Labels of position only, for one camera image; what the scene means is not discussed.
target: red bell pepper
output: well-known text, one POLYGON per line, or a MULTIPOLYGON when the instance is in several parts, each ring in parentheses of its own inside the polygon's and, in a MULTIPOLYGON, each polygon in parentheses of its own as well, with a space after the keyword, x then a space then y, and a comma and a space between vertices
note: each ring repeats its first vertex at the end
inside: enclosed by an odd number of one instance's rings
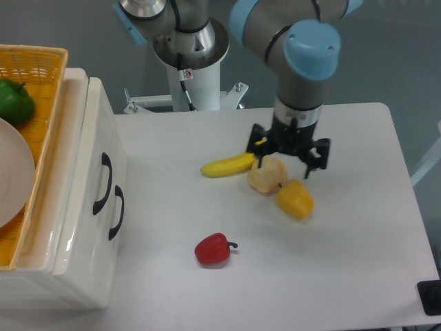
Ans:
POLYGON ((231 243, 224 234, 215 233, 202 240, 194 249, 194 254, 200 264, 215 264, 229 258, 229 247, 237 248, 237 243, 231 243))

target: white storage box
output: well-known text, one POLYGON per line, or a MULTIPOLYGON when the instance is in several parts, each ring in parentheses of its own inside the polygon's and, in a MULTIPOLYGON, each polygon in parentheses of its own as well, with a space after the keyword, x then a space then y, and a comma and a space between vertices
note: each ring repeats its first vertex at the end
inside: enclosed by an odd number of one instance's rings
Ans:
POLYGON ((127 157, 99 79, 66 69, 60 107, 36 217, 17 269, 0 273, 0 308, 103 308, 110 300, 127 157))

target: green bell pepper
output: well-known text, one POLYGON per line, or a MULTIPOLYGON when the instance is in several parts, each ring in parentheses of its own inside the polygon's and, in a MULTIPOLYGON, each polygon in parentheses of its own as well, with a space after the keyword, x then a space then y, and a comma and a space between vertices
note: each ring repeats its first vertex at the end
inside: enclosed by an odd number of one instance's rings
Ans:
POLYGON ((0 79, 0 118, 13 126, 26 122, 34 113, 34 101, 25 83, 0 79))

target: robotic arm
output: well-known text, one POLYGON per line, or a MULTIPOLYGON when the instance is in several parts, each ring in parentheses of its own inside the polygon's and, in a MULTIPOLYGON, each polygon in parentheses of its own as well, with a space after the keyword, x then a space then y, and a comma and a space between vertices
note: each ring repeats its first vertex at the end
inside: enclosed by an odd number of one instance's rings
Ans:
MULTIPOLYGON (((127 32, 136 30, 138 39, 154 40, 155 53, 167 68, 174 111, 194 110, 193 101, 200 109, 219 110, 219 62, 229 41, 225 28, 209 17, 208 3, 120 0, 115 5, 120 20, 133 26, 127 32)), ((326 169, 331 142, 314 141, 313 135, 341 46, 339 34, 327 22, 361 4, 362 0, 236 2, 231 33, 279 77, 271 128, 254 125, 248 152, 260 160, 275 152, 297 156, 307 166, 305 178, 326 169)))
POLYGON ((247 146, 260 160, 280 152, 306 163, 305 178, 326 169, 330 140, 313 140, 332 74, 340 37, 326 21, 340 19, 362 0, 239 0, 230 16, 238 41, 278 76, 271 128, 252 128, 247 146))
POLYGON ((153 41, 175 112, 220 109, 220 62, 229 39, 209 17, 209 0, 120 0, 114 10, 134 43, 153 41))

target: fake fruit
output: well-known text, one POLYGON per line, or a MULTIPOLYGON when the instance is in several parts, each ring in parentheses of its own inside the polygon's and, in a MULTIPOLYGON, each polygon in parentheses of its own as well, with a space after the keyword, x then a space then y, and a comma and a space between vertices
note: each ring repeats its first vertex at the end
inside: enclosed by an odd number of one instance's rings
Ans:
POLYGON ((295 219, 305 219, 314 208, 314 200, 306 187, 292 179, 276 194, 276 203, 295 219))
POLYGON ((253 153, 242 153, 235 157, 221 159, 205 164, 201 172, 206 177, 224 177, 248 171, 254 162, 253 153))
POLYGON ((0 118, 13 126, 26 122, 34 113, 34 101, 24 85, 25 83, 0 79, 0 118))
POLYGON ((285 164, 275 158, 263 157, 262 164, 256 160, 248 172, 248 184, 260 193, 270 193, 279 189, 287 178, 285 164))
POLYGON ((215 233, 202 240, 194 249, 200 264, 215 264, 229 258, 229 247, 237 248, 237 243, 230 243, 222 233, 215 233))

